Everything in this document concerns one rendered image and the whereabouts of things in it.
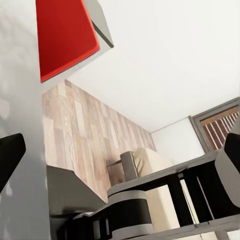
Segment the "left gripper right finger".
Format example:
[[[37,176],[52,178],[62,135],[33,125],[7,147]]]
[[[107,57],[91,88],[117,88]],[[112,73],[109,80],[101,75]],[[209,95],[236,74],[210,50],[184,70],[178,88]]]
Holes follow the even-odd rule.
[[[224,145],[224,151],[240,173],[240,135],[229,132]]]

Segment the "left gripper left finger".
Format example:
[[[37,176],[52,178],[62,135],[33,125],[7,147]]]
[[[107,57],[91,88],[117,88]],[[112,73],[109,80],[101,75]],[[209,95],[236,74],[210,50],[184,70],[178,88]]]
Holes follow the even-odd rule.
[[[0,138],[0,193],[26,153],[23,134]]]

